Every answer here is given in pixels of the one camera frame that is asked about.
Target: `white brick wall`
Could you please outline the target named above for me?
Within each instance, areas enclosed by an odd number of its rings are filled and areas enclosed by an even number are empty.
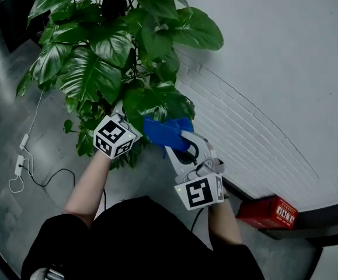
[[[235,88],[177,53],[176,86],[195,104],[195,130],[225,162],[225,178],[253,198],[277,194],[305,210],[319,177],[294,144]]]

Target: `human arm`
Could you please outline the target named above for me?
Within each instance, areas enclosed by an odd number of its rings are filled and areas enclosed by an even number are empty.
[[[97,151],[76,184],[63,214],[79,217],[91,226],[103,194],[111,160]]]
[[[228,199],[209,207],[208,227],[209,233],[227,244],[242,244],[239,226]]]
[[[232,273],[235,279],[244,279],[245,273],[248,271],[248,278],[264,280],[253,254],[242,242],[239,226],[229,199],[209,207],[208,227],[213,250],[222,254],[221,258],[226,259],[226,264],[233,263]]]

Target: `forearm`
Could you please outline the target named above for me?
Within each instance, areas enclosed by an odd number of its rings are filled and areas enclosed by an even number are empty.
[[[64,214],[81,218],[89,227],[95,218],[103,194],[111,160],[97,151],[76,184]]]
[[[239,227],[228,199],[209,207],[208,225],[209,232],[228,244],[242,244]]]

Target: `red box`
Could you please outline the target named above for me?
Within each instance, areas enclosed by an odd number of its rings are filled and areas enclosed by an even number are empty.
[[[275,196],[255,202],[243,202],[236,218],[255,228],[292,229],[297,210],[284,199]]]

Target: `concrete floor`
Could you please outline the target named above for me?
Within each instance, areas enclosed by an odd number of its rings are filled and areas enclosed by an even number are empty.
[[[22,193],[12,194],[8,188],[17,155],[28,156],[19,149],[19,144],[29,130],[40,97],[40,91],[33,86],[25,97],[15,100],[16,85],[39,52],[39,47],[29,40],[10,54],[0,33],[0,252],[18,274],[41,225],[61,213],[72,190],[72,176],[66,171],[56,175],[46,188],[35,185],[26,173]],[[88,157],[76,154],[76,134],[64,134],[62,126],[66,119],[69,115],[64,95],[59,91],[44,94],[27,144],[35,159],[36,181],[45,183],[60,168],[72,170],[78,180],[89,162]],[[134,170],[111,171],[106,184],[107,206],[122,199],[149,195],[190,227],[197,211],[185,210],[173,189],[175,172],[162,155],[161,148],[150,145]],[[231,196],[230,202],[237,212],[241,201]],[[274,241],[242,222],[239,226],[266,279],[304,279],[315,252],[305,240]],[[210,245],[206,211],[194,233]]]

